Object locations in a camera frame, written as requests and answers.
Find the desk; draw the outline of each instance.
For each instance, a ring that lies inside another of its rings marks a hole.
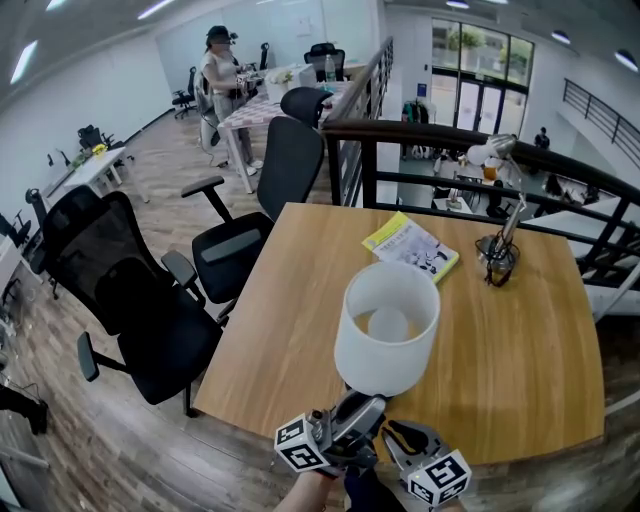
[[[333,350],[344,291],[377,258],[360,242],[393,212],[287,204],[224,331],[197,409],[273,437],[344,393]],[[602,436],[600,350],[564,238],[517,230],[504,288],[488,287],[474,241],[496,227],[409,215],[460,253],[438,285],[442,315],[422,380],[387,418],[431,425],[471,464],[532,457]],[[388,461],[377,439],[378,455]]]
[[[113,186],[106,177],[106,172],[110,170],[116,180],[116,183],[118,185],[122,184],[122,180],[120,179],[114,164],[116,161],[124,158],[124,152],[126,149],[126,147],[121,147],[114,149],[113,151],[106,151],[99,155],[92,156],[89,160],[78,167],[71,177],[64,182],[64,187],[67,190],[72,190],[80,185],[88,185],[99,197],[102,197],[97,186],[98,183],[102,183],[109,192],[113,192]],[[146,190],[138,180],[136,173],[129,172],[129,175],[133,180],[138,194],[142,197],[142,200],[145,203],[148,203],[149,198],[147,197]]]
[[[331,82],[329,87],[336,89],[333,96],[329,98],[333,104],[333,108],[335,108],[340,100],[342,100],[345,91],[351,87],[351,82]],[[332,111],[333,109],[324,109],[320,122],[324,121]],[[229,156],[231,157],[235,168],[240,173],[240,177],[242,178],[247,194],[253,193],[253,188],[251,187],[251,183],[249,183],[249,175],[247,174],[245,162],[240,156],[237,137],[233,136],[233,132],[240,128],[268,126],[274,117],[284,115],[284,112],[280,108],[280,104],[270,103],[266,92],[263,91],[255,98],[249,100],[246,105],[240,107],[218,125],[218,130],[227,142],[230,152]]]
[[[34,274],[31,266],[27,260],[22,257],[13,241],[8,236],[4,237],[4,240],[0,243],[0,296],[7,287],[7,284],[9,284],[9,281],[11,281],[11,277],[20,263],[24,265],[38,283],[42,284],[42,278]],[[0,319],[0,327],[3,327],[7,333],[15,335],[15,331],[13,331],[11,326],[5,324],[2,319]]]

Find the wall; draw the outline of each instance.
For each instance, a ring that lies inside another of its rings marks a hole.
[[[0,213],[12,219],[22,209],[35,229],[24,194],[54,179],[47,153],[75,156],[77,130],[88,124],[125,140],[171,108],[171,99],[150,35],[93,54],[27,91],[0,116]]]
[[[376,0],[256,0],[211,2],[179,13],[179,25],[160,25],[154,32],[170,89],[186,87],[189,68],[198,66],[205,35],[213,25],[225,25],[239,36],[233,52],[241,62],[260,62],[260,45],[270,44],[269,67],[304,63],[311,45],[335,42],[347,61],[367,62],[379,47]]]

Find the yellow book cover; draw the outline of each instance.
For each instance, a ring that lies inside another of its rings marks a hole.
[[[422,229],[403,213],[362,241],[381,261],[402,261],[421,268],[437,283],[458,262],[460,255]]]

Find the cable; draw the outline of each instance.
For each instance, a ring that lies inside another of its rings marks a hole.
[[[499,241],[502,241],[502,248],[500,249],[500,252],[496,253],[496,246]],[[520,257],[520,249],[513,243],[513,241],[508,243],[505,241],[502,229],[498,231],[498,234],[493,238],[489,245],[489,249],[486,252],[482,250],[481,242],[482,240],[476,240],[476,249],[487,260],[487,275],[484,280],[488,285],[500,288],[509,281],[513,268],[516,265],[516,261]],[[508,270],[500,280],[496,282],[493,279],[493,265],[495,262],[502,262],[505,259],[507,260]]]

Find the ceiling light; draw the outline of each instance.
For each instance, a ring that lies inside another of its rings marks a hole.
[[[51,2],[49,2],[49,5],[47,5],[47,11],[55,9],[56,7],[60,7],[64,2],[65,0],[51,0]]]
[[[31,56],[33,55],[33,51],[36,49],[37,44],[38,41],[34,41],[24,50],[22,50],[22,55],[20,55],[18,65],[16,66],[16,69],[13,72],[13,76],[11,77],[12,84],[20,80],[20,78],[22,77],[24,70],[27,69],[27,64],[29,64],[29,59],[31,59]]]
[[[456,9],[468,9],[469,4],[464,0],[447,0],[449,7],[455,7]]]
[[[149,16],[151,16],[154,12],[159,11],[160,9],[162,9],[163,7],[169,5],[171,2],[173,2],[173,0],[162,0],[162,2],[160,2],[159,4],[154,5],[153,7],[150,7],[149,9],[147,9],[146,11],[144,11],[140,16],[138,16],[139,20],[143,20],[145,18],[148,18]]]
[[[629,68],[631,71],[638,72],[638,64],[636,64],[633,55],[631,55],[627,50],[618,50],[616,52],[616,59],[618,62],[622,64],[624,67]]]
[[[561,43],[571,44],[571,39],[569,39],[567,33],[563,32],[562,30],[554,30],[553,32],[551,32],[551,37],[553,37],[556,41],[560,41]]]

